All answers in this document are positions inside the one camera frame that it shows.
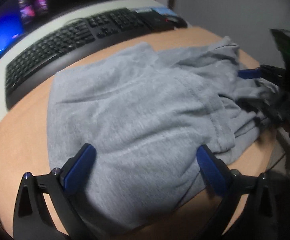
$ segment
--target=metal bolt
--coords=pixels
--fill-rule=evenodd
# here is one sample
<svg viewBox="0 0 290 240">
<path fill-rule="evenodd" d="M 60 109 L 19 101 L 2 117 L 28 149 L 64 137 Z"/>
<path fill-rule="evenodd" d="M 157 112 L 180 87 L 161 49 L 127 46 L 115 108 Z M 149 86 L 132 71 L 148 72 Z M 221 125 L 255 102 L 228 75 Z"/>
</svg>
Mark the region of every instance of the metal bolt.
<svg viewBox="0 0 290 240">
<path fill-rule="evenodd" d="M 237 176 L 237 175 L 240 175 L 240 174 L 241 174 L 240 171 L 237 170 L 237 169 L 232 169 L 232 170 L 230 170 L 230 172 L 231 172 L 232 175 L 234 175 L 234 176 Z"/>
<path fill-rule="evenodd" d="M 32 173 L 30 173 L 30 172 L 25 172 L 24 175 L 23 175 L 23 178 L 24 178 L 24 179 L 28 179 L 28 178 L 31 177 L 31 176 L 32 176 Z"/>
<path fill-rule="evenodd" d="M 58 175 L 60 173 L 61 173 L 61 169 L 60 168 L 54 168 L 54 169 L 52 169 L 52 174 L 53 175 Z"/>
</svg>

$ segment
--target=blue screen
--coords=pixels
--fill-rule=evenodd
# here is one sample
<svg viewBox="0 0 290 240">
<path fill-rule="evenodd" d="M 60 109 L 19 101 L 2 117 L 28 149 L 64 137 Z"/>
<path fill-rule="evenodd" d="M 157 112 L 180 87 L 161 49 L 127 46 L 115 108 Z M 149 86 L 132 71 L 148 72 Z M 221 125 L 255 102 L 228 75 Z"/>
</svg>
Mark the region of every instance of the blue screen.
<svg viewBox="0 0 290 240">
<path fill-rule="evenodd" d="M 0 7 L 0 55 L 23 34 L 17 0 L 8 0 Z"/>
</svg>

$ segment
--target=wooden table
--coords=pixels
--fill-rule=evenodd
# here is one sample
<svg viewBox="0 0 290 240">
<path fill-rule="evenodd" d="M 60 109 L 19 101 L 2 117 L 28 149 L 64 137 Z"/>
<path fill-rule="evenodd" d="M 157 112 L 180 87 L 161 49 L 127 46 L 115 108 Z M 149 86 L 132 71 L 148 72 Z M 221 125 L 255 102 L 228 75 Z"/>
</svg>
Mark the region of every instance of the wooden table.
<svg viewBox="0 0 290 240">
<path fill-rule="evenodd" d="M 155 50 L 162 50 L 205 46 L 220 39 L 199 27 L 155 33 L 101 50 L 69 67 L 96 62 L 141 41 L 151 44 Z M 259 65 L 243 51 L 240 51 L 240 60 L 249 68 L 256 68 Z M 46 117 L 52 81 L 53 77 L 35 88 L 0 122 L 0 218 L 10 235 L 13 232 L 13 211 L 22 175 L 26 171 L 30 171 L 33 175 L 50 172 Z M 267 166 L 274 143 L 275 131 L 266 131 L 229 167 L 239 169 L 245 175 L 258 176 Z M 66 232 L 49 196 L 45 196 L 45 199 L 56 227 Z M 245 200 L 246 197 L 243 196 L 235 218 L 242 211 Z M 205 189 L 175 212 L 163 218 L 153 218 L 149 225 L 115 239 L 191 239 L 208 221 L 220 201 L 220 198 Z"/>
</svg>

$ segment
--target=folded clothing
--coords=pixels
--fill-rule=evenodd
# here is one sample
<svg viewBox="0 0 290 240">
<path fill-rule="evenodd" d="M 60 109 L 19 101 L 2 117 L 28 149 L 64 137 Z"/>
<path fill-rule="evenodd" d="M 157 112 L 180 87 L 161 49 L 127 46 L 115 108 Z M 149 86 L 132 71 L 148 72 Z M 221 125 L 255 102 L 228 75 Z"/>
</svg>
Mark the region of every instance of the folded clothing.
<svg viewBox="0 0 290 240">
<path fill-rule="evenodd" d="M 61 167 L 84 143 L 96 148 L 94 168 L 72 202 L 98 237 L 143 225 L 203 190 L 199 146 L 230 164 L 256 140 L 264 116 L 235 101 L 272 91 L 239 78 L 240 67 L 239 46 L 225 37 L 160 52 L 140 43 L 55 75 L 49 164 Z"/>
</svg>

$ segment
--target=black computer mouse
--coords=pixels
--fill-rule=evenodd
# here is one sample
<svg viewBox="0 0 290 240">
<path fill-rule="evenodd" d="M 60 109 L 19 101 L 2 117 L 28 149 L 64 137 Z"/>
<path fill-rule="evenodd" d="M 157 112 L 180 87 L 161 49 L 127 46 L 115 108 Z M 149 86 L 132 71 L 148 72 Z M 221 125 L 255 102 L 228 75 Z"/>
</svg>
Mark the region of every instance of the black computer mouse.
<svg viewBox="0 0 290 240">
<path fill-rule="evenodd" d="M 187 22 L 181 17 L 168 15 L 166 19 L 173 23 L 176 28 L 187 28 Z"/>
</svg>

